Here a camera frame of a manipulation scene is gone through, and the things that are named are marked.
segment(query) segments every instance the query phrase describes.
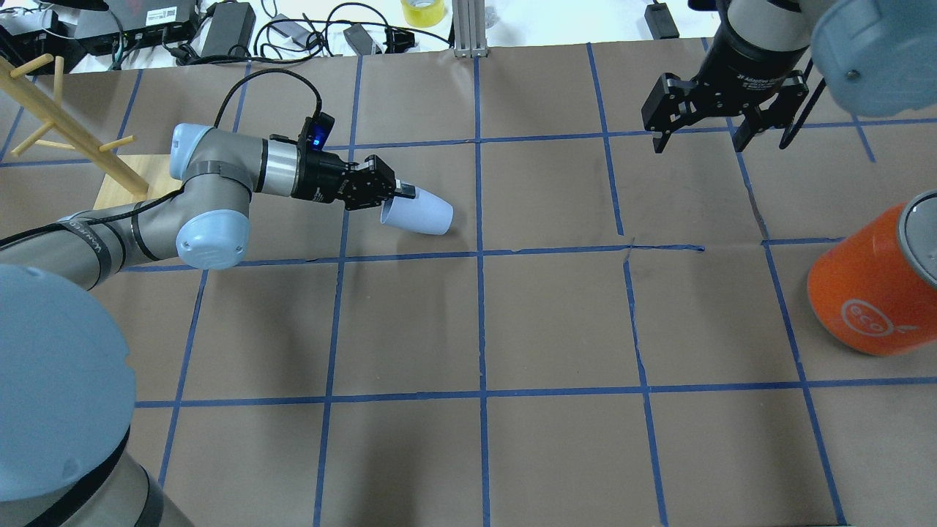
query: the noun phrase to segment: light blue joint cap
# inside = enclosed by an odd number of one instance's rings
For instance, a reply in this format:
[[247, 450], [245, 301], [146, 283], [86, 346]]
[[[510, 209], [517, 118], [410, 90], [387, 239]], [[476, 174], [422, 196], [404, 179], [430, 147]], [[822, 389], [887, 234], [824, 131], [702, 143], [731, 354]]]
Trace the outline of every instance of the light blue joint cap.
[[236, 210], [212, 210], [190, 219], [176, 235], [179, 258], [197, 269], [227, 269], [247, 254], [250, 220]]
[[8, 502], [63, 489], [101, 464], [130, 426], [136, 380], [117, 324], [74, 283], [0, 265], [0, 311], [0, 502]]
[[170, 175], [173, 179], [182, 181], [182, 174], [186, 172], [188, 162], [199, 146], [201, 138], [212, 127], [205, 125], [190, 125], [183, 123], [176, 125], [172, 131], [172, 146], [170, 147]]
[[817, 22], [811, 47], [847, 112], [883, 117], [937, 102], [934, 0], [840, 0]]

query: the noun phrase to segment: wooden board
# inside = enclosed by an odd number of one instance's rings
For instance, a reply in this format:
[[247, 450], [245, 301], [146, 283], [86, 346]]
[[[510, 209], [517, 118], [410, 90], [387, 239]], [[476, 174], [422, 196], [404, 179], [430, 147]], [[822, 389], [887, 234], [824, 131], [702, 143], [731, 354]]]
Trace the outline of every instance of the wooden board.
[[[119, 156], [119, 158], [149, 183], [150, 188], [146, 193], [147, 200], [153, 200], [182, 186], [180, 181], [176, 181], [170, 176], [169, 155]], [[139, 200], [134, 199], [130, 192], [107, 176], [104, 178], [101, 190], [97, 194], [95, 209], [137, 201]]]

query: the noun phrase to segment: black strap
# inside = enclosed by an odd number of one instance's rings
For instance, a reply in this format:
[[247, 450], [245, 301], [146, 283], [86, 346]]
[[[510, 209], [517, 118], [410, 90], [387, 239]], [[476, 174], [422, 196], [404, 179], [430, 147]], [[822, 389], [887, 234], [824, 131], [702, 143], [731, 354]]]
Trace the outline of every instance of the black strap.
[[113, 259], [111, 258], [111, 251], [108, 249], [108, 244], [104, 242], [104, 239], [98, 236], [95, 230], [80, 218], [66, 219], [60, 223], [63, 227], [68, 229], [69, 232], [81, 238], [82, 241], [88, 244], [88, 247], [95, 252], [95, 256], [97, 256], [97, 280], [95, 280], [95, 285], [98, 285], [103, 279], [109, 277], [111, 275]]
[[124, 439], [121, 440], [120, 444], [117, 445], [117, 448], [111, 452], [108, 458], [104, 459], [104, 462], [99, 464], [95, 470], [85, 474], [82, 479], [79, 479], [78, 482], [75, 483], [74, 487], [69, 489], [68, 492], [36, 519], [27, 523], [25, 527], [58, 527], [74, 516], [84, 504], [88, 503], [88, 500], [95, 495], [95, 492], [104, 485], [104, 482], [107, 481], [114, 467], [117, 466], [117, 461], [120, 459], [121, 455], [124, 454], [126, 440], [129, 437], [130, 430], [128, 429], [126, 434], [124, 434]]

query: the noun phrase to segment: yellow tape roll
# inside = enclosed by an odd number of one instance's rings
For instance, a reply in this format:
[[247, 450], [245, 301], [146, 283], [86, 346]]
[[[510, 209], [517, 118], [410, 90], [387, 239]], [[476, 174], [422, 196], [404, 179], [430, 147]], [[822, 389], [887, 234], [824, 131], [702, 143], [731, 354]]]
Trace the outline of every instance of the yellow tape roll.
[[446, 6], [442, 0], [400, 0], [404, 9], [404, 18], [414, 27], [430, 27], [436, 25], [446, 14]]

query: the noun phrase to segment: power adapter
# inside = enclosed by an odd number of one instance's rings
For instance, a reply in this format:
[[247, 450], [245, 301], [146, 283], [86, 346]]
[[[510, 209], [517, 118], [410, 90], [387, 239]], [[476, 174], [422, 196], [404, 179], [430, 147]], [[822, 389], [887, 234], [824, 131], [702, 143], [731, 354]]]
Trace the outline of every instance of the power adapter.
[[670, 8], [664, 3], [655, 2], [645, 8], [645, 20], [650, 34], [655, 40], [662, 38], [680, 38], [674, 17], [670, 15]]
[[208, 9], [212, 25], [208, 28], [201, 56], [247, 55], [247, 44], [257, 17], [247, 2], [219, 2]]
[[278, 13], [271, 21], [284, 21], [271, 24], [270, 28], [283, 37], [289, 38], [294, 44], [304, 50], [312, 49], [319, 44], [319, 37], [313, 36], [312, 33], [306, 31], [300, 24], [291, 22], [290, 19], [282, 13]]

